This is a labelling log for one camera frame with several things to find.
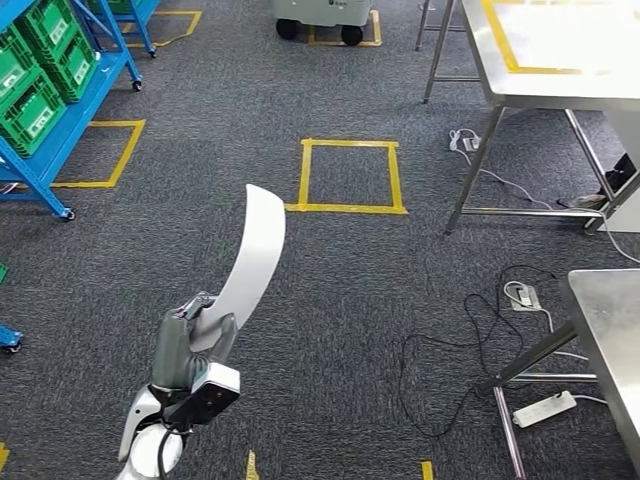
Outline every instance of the stainless steel table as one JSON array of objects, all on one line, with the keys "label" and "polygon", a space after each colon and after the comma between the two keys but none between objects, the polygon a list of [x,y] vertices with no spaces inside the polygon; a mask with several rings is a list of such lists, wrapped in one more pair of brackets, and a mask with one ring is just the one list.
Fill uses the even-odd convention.
[{"label": "stainless steel table", "polygon": [[[634,10],[636,4],[630,0],[462,0],[465,28],[479,77],[438,76],[438,65],[455,4],[456,0],[448,0],[445,8],[424,101],[429,100],[435,82],[480,81],[494,109],[449,219],[448,232],[453,231],[463,214],[584,217],[589,219],[589,232],[602,225],[602,215],[595,212],[465,208],[507,107],[565,110],[607,196],[608,203],[602,210],[607,217],[640,186],[638,173],[619,194],[614,193],[572,111],[640,111],[640,68],[620,54],[640,42],[640,14]],[[594,27],[595,22],[599,22],[598,28]],[[556,37],[565,40],[551,42]]]},{"label": "stainless steel table", "polygon": [[[597,381],[640,474],[640,270],[576,270],[565,282],[571,320],[478,387],[494,395],[516,478],[525,474],[503,387],[510,382]],[[580,337],[595,375],[528,373],[527,370]]]}]

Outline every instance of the green plastic crate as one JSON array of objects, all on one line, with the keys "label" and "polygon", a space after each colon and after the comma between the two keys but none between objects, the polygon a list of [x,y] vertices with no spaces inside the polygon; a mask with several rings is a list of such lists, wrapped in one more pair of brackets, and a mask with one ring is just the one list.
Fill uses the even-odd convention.
[{"label": "green plastic crate", "polygon": [[[129,2],[127,0],[106,0],[106,3],[111,8],[111,11],[113,13],[131,13],[131,9],[129,7]],[[140,0],[134,0],[134,4],[137,6],[140,5]],[[91,11],[95,13],[102,13],[102,10],[98,6],[98,2],[96,0],[89,0],[89,8]]]},{"label": "green plastic crate", "polygon": [[64,113],[66,106],[51,80],[39,70],[38,77],[0,116],[0,135],[18,154],[35,152]]},{"label": "green plastic crate", "polygon": [[66,102],[79,102],[97,66],[93,48],[78,30],[60,59],[42,67]]},{"label": "green plastic crate", "polygon": [[79,29],[69,0],[38,0],[16,20],[40,63],[54,63]]},{"label": "green plastic crate", "polygon": [[0,33],[0,111],[38,76],[38,64],[15,27]]}]

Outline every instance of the white power strip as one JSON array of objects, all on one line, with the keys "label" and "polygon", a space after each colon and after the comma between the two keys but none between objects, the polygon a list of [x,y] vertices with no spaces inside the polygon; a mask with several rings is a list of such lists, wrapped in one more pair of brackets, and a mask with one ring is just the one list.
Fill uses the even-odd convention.
[{"label": "white power strip", "polygon": [[526,428],[575,406],[576,400],[573,395],[565,390],[558,395],[516,410],[513,412],[513,423],[520,428]]}]

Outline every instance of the blue metal shelf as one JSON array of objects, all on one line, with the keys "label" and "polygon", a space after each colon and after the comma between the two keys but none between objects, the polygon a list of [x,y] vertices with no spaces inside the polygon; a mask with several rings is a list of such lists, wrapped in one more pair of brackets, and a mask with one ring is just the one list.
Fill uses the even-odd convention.
[{"label": "blue metal shelf", "polygon": [[0,32],[14,23],[32,3],[33,0],[0,0]]},{"label": "blue metal shelf", "polygon": [[[68,105],[35,154],[23,160],[25,164],[42,183],[53,182],[126,61],[123,53],[101,53],[98,67],[80,102]],[[0,170],[0,182],[20,181],[19,175]]]},{"label": "blue metal shelf", "polygon": [[[0,31],[10,25],[34,1],[0,0]],[[0,182],[19,182],[28,187],[23,192],[0,195],[0,202],[39,200],[56,216],[69,220],[75,218],[72,209],[65,207],[51,191],[51,183],[64,165],[125,66],[128,69],[134,87],[142,85],[142,77],[125,44],[125,39],[106,0],[97,0],[102,10],[102,21],[87,9],[81,0],[72,1],[81,18],[84,18],[85,22],[92,21],[112,37],[116,51],[100,52],[97,68],[82,98],[78,103],[68,105],[65,113],[31,157],[20,158],[6,140],[0,137],[0,158],[4,160],[4,164],[0,164]]]},{"label": "blue metal shelf", "polygon": [[[149,19],[153,15],[153,12],[158,8],[158,3],[160,3],[160,0],[142,0],[140,5],[134,6],[134,8],[137,11],[138,18],[140,18],[140,22],[146,25],[149,23]],[[115,17],[115,21],[118,23],[131,23],[136,21],[135,17],[131,13],[114,13],[113,16]]]}]

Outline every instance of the metal frame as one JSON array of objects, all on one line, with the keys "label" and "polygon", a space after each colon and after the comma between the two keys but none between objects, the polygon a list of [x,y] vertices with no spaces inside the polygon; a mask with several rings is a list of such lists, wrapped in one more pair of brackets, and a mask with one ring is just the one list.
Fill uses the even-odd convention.
[{"label": "metal frame", "polygon": [[[115,52],[100,52],[98,68],[89,81],[85,94],[78,103],[68,105],[65,113],[33,155],[23,159],[4,138],[0,138],[0,157],[5,161],[0,166],[0,183],[23,183],[27,190],[0,195],[0,201],[41,201],[54,215],[72,219],[71,208],[63,205],[51,188],[51,183],[64,165],[80,136],[104,100],[109,90],[126,66],[134,84],[141,84],[142,77],[136,68],[125,39],[106,0],[97,0],[103,11],[101,29],[115,43]],[[0,6],[0,30],[9,25],[33,0],[12,0],[11,6]],[[82,18],[97,19],[88,11],[81,0],[73,0],[76,11]]]},{"label": "metal frame", "polygon": [[149,36],[149,31],[146,29],[146,24],[153,15],[153,12],[160,3],[160,0],[142,0],[140,4],[136,5],[134,0],[128,0],[131,13],[114,13],[113,17],[116,23],[134,24],[136,27],[135,31],[131,32],[122,29],[120,33],[127,38],[140,37],[142,38],[144,47],[152,57],[155,57],[155,46],[151,41]]},{"label": "metal frame", "polygon": [[[425,1],[425,6],[428,8],[428,3],[429,0]],[[431,65],[431,71],[429,74],[429,79],[426,84],[426,89],[424,93],[424,103],[428,103],[431,98],[431,93],[433,89],[433,85],[435,82],[479,82],[480,78],[478,77],[464,77],[464,76],[438,76],[438,66],[440,64],[440,58],[442,55],[442,48],[445,45],[445,39],[447,36],[447,32],[451,28],[450,24],[451,21],[451,15],[453,14],[453,9],[456,4],[456,0],[447,0],[447,4],[445,7],[445,12],[442,17],[442,25],[440,29],[440,34],[438,36],[438,42],[435,45],[435,51],[433,55],[433,62]],[[426,20],[426,15],[423,12],[423,20]],[[629,198],[631,194],[640,188],[640,172],[636,174],[632,180],[628,182],[623,188],[620,189],[617,193],[614,193],[611,187],[607,182],[607,178],[605,173],[605,169],[598,159],[598,156],[593,150],[593,148],[589,143],[589,139],[586,138],[586,135],[580,125],[578,120],[576,118],[575,114],[573,111],[566,109],[565,110],[565,115],[567,117],[567,120],[569,123],[569,126],[571,127],[571,130],[576,135],[578,143],[580,145],[582,150],[584,152],[586,160],[589,162],[589,165],[593,170],[593,173],[595,175],[595,178],[598,182],[602,187],[602,190],[605,192],[605,196],[608,199],[608,204],[604,206],[599,213],[598,212],[587,212],[587,211],[578,211],[578,210],[543,210],[543,209],[515,209],[515,208],[466,208],[465,204],[466,200],[469,198],[469,195],[471,193],[471,190],[473,188],[473,185],[475,183],[475,179],[478,178],[478,175],[480,173],[480,170],[482,168],[482,164],[485,161],[485,158],[487,155],[489,147],[491,146],[491,140],[493,140],[494,135],[495,134],[496,129],[500,124],[500,121],[504,112],[505,105],[497,105],[494,106],[493,111],[491,112],[489,124],[487,127],[487,130],[482,136],[482,141],[480,142],[480,146],[478,148],[478,151],[473,157],[473,160],[471,163],[471,168],[469,168],[469,172],[464,179],[463,183],[462,190],[460,193],[460,196],[456,201],[456,204],[454,208],[453,213],[451,213],[451,217],[449,217],[449,221],[447,224],[447,228],[445,233],[450,234],[454,231],[457,225],[458,220],[460,215],[515,215],[515,216],[532,216],[532,217],[568,217],[568,218],[586,218],[589,219],[585,224],[585,230],[586,233],[592,234],[595,233],[597,229],[600,228],[604,220],[602,216],[605,218],[609,218],[611,214],[613,214],[617,207],[623,204],[627,198]]]},{"label": "metal frame", "polygon": [[[424,0],[422,6],[422,18],[420,19],[420,30],[418,30],[418,38],[416,40],[416,51],[418,52],[422,47],[422,37],[424,32],[439,32],[440,27],[438,25],[427,25],[426,18],[429,16],[429,7],[431,5],[431,0]],[[450,26],[449,31],[451,32],[463,32],[463,26]]]},{"label": "metal frame", "polygon": [[593,374],[530,373],[528,371],[577,336],[577,332],[573,323],[567,322],[512,361],[495,378],[476,387],[476,391],[480,395],[493,393],[495,397],[509,454],[513,463],[515,478],[526,480],[527,477],[503,387],[508,383],[597,383],[598,379]]},{"label": "metal frame", "polygon": [[[426,7],[424,11],[423,11],[423,20],[426,23],[426,17],[429,10],[429,0],[425,1],[425,6]],[[445,46],[445,39],[447,37],[447,32],[451,31],[458,31],[457,29],[454,30],[451,24],[451,16],[454,14],[454,7],[456,5],[456,0],[447,0],[447,4],[445,6],[445,11],[442,14],[442,23],[440,25],[440,34],[438,35],[438,41],[435,42],[435,51],[433,52],[433,62],[431,64],[431,71],[429,72],[429,80],[426,82],[426,89],[424,92],[423,103],[429,103],[429,99],[431,98],[431,91],[433,90],[433,84],[435,82],[479,82],[479,77],[465,77],[465,76],[456,76],[456,75],[442,75],[438,76],[438,66],[440,64],[440,57],[442,56],[442,47]],[[418,33],[418,42],[416,45],[416,50],[419,50],[418,45],[422,44],[422,33],[423,33],[423,23],[420,23],[420,31]]]}]

